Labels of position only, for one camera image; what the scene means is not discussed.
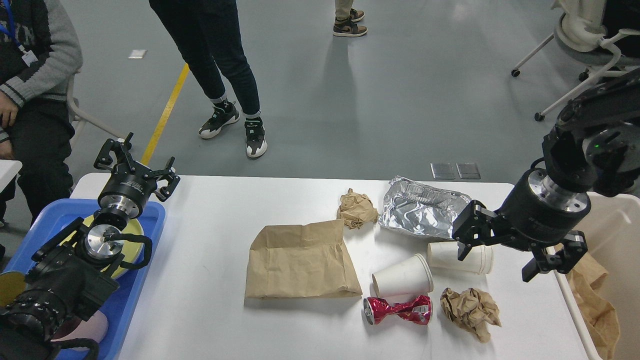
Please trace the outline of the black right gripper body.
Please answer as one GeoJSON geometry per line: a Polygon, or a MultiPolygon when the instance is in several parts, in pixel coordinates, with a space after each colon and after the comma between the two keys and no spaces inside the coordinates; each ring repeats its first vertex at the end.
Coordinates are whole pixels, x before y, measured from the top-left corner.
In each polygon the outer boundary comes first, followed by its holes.
{"type": "Polygon", "coordinates": [[[493,234],[504,246],[531,251],[532,244],[554,246],[591,210],[586,193],[558,187],[541,168],[526,171],[496,210],[493,234]]]}

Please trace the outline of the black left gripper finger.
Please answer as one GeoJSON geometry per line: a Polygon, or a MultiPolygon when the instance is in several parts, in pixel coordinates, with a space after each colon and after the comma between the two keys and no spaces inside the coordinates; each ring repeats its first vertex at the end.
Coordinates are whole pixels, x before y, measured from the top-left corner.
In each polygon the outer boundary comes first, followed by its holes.
{"type": "Polygon", "coordinates": [[[160,187],[154,191],[156,198],[160,202],[165,202],[176,190],[181,180],[180,176],[176,175],[173,167],[175,157],[172,156],[167,160],[166,166],[161,170],[154,170],[151,172],[151,177],[155,182],[167,181],[166,186],[160,187]]]}
{"type": "Polygon", "coordinates": [[[125,139],[106,139],[94,161],[94,168],[112,174],[134,174],[135,160],[130,153],[133,136],[134,133],[130,132],[125,139]]]}

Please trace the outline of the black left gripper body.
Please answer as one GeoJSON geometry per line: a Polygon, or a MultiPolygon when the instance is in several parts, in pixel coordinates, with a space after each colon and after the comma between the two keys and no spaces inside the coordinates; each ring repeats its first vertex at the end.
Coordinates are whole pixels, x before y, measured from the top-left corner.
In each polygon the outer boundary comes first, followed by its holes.
{"type": "Polygon", "coordinates": [[[112,173],[97,201],[101,214],[116,214],[127,221],[138,218],[151,194],[158,188],[156,180],[129,173],[112,173]]]}

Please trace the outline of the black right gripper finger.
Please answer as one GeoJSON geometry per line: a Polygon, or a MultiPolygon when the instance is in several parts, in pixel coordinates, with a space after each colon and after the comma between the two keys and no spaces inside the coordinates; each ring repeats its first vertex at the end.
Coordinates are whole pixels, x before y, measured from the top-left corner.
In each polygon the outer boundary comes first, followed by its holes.
{"type": "Polygon", "coordinates": [[[530,242],[531,253],[534,258],[522,268],[522,281],[529,282],[538,274],[547,274],[550,271],[567,274],[588,252],[585,233],[580,230],[569,231],[560,240],[560,243],[562,244],[562,249],[554,254],[549,254],[547,253],[548,246],[546,244],[537,240],[530,242]]]}
{"type": "Polygon", "coordinates": [[[506,221],[480,201],[471,200],[453,221],[452,238],[457,241],[457,259],[463,261],[472,248],[506,241],[506,221]]]}

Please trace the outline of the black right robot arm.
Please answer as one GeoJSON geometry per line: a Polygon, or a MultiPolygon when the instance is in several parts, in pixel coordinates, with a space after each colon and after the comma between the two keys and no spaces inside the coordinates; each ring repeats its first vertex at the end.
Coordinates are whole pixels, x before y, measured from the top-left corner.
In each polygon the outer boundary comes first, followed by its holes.
{"type": "Polygon", "coordinates": [[[608,198],[639,177],[640,71],[598,84],[570,100],[542,141],[544,168],[531,166],[497,210],[472,200],[453,222],[457,259],[501,244],[531,252],[521,271],[569,273],[587,253],[575,226],[591,210],[588,191],[608,198]]]}

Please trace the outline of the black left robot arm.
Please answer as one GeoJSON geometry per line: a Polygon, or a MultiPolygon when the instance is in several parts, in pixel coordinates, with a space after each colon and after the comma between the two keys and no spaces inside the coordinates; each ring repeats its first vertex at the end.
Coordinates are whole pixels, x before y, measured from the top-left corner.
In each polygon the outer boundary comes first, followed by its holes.
{"type": "Polygon", "coordinates": [[[54,360],[63,349],[87,348],[87,360],[96,360],[99,345],[90,338],[53,341],[68,321],[88,321],[119,289],[118,269],[137,271],[153,258],[153,241],[128,234],[151,194],[166,201],[180,182],[170,157],[160,170],[135,161],[130,133],[124,140],[107,139],[94,168],[110,171],[97,199],[93,221],[76,218],[32,255],[35,265],[25,275],[26,289],[1,308],[3,360],[54,360]]]}

